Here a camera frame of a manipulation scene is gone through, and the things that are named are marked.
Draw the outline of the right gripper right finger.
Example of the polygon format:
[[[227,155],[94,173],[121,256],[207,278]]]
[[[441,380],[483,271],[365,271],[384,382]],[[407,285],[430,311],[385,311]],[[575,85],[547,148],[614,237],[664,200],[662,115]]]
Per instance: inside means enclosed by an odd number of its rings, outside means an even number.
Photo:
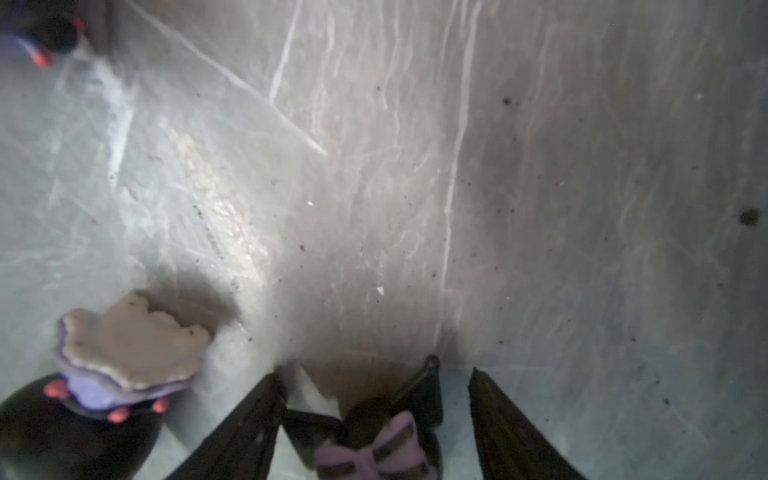
[[[485,480],[583,480],[485,372],[468,385],[478,459]]]

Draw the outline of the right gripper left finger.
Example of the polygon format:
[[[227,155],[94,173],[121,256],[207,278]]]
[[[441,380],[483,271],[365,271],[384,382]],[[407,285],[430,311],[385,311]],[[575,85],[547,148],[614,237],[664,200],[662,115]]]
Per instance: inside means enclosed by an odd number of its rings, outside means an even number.
[[[264,376],[168,477],[179,480],[265,479],[285,410],[275,373]]]

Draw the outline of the black purple figure toy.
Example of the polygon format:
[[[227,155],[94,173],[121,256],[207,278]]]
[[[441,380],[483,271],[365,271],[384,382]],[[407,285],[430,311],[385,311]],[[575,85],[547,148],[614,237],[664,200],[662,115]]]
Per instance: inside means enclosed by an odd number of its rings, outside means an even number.
[[[439,358],[429,355],[391,397],[364,400],[342,419],[288,409],[282,426],[304,465],[320,479],[440,479],[439,372]]]

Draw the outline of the light purple figure toy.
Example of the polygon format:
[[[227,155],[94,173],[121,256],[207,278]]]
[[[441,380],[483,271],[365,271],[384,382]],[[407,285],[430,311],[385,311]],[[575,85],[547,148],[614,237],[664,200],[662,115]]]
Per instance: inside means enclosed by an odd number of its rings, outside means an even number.
[[[1,58],[27,55],[47,68],[85,40],[79,1],[1,0]]]

